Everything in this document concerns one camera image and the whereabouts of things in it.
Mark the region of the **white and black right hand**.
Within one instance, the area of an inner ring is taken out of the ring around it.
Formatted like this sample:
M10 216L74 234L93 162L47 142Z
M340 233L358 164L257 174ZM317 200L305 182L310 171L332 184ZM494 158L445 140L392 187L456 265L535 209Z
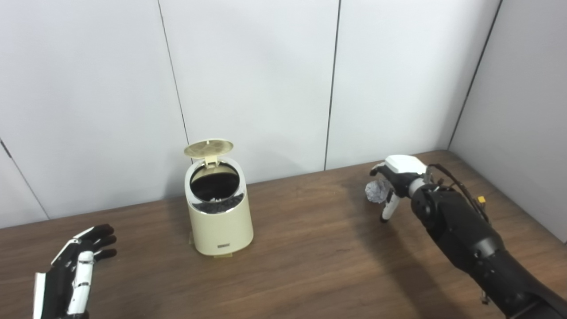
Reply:
M431 184L431 170L419 158L405 154L390 155L370 170L389 183L380 221L389 222L402 198L412 198L421 186Z

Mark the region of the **white and black left hand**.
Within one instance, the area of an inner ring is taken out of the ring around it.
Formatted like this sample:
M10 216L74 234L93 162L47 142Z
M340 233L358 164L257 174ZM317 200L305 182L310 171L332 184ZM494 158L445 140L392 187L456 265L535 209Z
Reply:
M47 272L37 272L34 282L34 319L88 319L93 267L113 258L115 229L93 226L69 239L53 258Z

